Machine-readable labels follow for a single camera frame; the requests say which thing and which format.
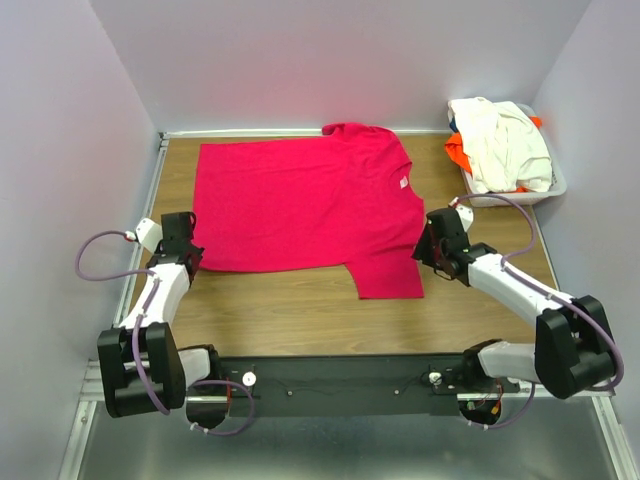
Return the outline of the pink t shirt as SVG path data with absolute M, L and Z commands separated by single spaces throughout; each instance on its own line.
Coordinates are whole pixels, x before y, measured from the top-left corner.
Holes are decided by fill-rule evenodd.
M 342 265 L 362 299 L 424 294 L 414 247 L 423 200 L 390 130 L 331 124 L 317 137 L 204 144 L 193 194 L 204 269 Z

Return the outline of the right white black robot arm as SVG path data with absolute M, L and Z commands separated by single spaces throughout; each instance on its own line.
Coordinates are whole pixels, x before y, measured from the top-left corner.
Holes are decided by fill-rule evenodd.
M 624 365 L 602 304 L 553 289 L 489 245 L 471 243 L 472 221 L 472 211 L 463 205 L 429 212 L 414 259 L 497 300 L 534 326 L 535 339 L 530 344 L 492 339 L 468 348 L 456 370 L 462 384 L 480 392 L 496 379 L 510 378 L 540 384 L 558 399 L 615 388 Z

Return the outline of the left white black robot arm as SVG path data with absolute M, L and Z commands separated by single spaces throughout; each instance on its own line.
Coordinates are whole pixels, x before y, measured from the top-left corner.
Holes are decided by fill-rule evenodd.
M 142 219 L 124 238 L 151 253 L 139 272 L 146 282 L 120 324 L 97 340 L 103 393 L 113 418 L 183 406 L 190 387 L 214 393 L 222 380 L 219 357 L 211 345 L 178 349 L 171 324 L 179 303 L 199 270 L 204 250 L 193 243 L 193 212 L 164 214 L 156 223 Z

